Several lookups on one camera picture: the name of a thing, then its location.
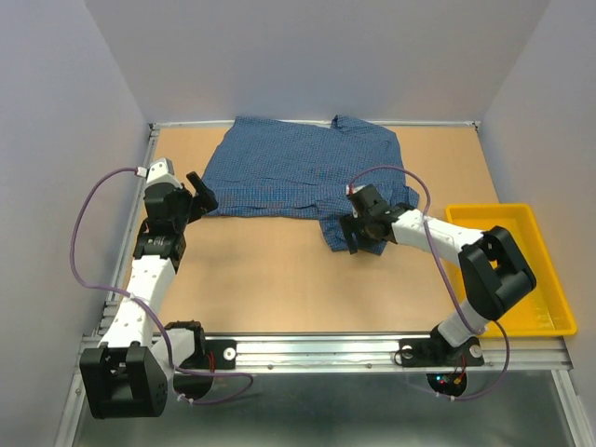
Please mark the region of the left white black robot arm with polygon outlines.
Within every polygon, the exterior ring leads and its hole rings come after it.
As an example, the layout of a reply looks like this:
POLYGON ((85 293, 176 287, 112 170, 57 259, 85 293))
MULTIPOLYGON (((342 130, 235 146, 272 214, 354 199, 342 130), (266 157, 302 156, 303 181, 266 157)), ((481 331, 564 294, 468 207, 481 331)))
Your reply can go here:
POLYGON ((151 344, 156 312, 178 272, 186 243, 186 226, 218 207, 214 193, 194 171, 184 183, 155 168, 145 171, 146 216, 133 250, 129 283, 112 288, 121 302, 98 346, 79 360, 88 406, 96 419, 158 417, 165 409, 174 371, 173 348, 162 337, 166 357, 160 360, 151 344))

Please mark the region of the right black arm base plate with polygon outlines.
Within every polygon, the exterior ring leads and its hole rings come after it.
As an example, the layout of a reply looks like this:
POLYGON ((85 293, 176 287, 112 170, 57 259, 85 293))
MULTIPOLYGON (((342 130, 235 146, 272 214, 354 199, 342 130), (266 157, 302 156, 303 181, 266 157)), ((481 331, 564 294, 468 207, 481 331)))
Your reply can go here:
POLYGON ((431 338, 400 340, 393 353, 393 362, 404 368, 451 368, 455 366, 482 366, 484 358, 480 341, 472 337, 459 347, 431 338))

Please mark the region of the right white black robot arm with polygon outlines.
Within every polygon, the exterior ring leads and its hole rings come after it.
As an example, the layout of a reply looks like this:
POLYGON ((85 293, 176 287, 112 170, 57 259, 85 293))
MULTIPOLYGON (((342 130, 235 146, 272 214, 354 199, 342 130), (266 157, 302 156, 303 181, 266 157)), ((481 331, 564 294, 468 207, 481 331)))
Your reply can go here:
POLYGON ((462 346, 502 318, 536 287, 536 278, 513 235, 501 226, 469 229, 426 216, 406 204, 389 205, 372 185, 349 187, 352 212, 340 219, 348 251, 368 250, 381 242, 430 253, 436 265, 457 266, 465 299, 427 339, 401 353, 404 361, 449 363, 462 346))

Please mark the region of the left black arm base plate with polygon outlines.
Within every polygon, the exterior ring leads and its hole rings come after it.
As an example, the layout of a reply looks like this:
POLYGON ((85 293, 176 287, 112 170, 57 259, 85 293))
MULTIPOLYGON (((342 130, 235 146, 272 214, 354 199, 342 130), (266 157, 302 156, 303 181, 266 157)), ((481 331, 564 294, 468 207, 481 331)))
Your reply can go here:
POLYGON ((188 370, 232 371, 236 368, 237 342, 232 339, 195 342, 193 353, 178 365, 188 370))

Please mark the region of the blue plaid long sleeve shirt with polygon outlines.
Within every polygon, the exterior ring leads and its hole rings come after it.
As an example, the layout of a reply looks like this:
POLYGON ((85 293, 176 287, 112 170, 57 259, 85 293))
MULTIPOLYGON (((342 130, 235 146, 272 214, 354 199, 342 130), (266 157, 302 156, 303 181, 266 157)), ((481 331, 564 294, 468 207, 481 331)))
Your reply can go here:
POLYGON ((203 181, 216 216, 318 221, 332 251, 347 248, 340 226, 352 207, 349 184, 372 184, 391 205, 417 206, 406 183, 397 135, 338 115, 327 127, 239 116, 224 135, 203 181))

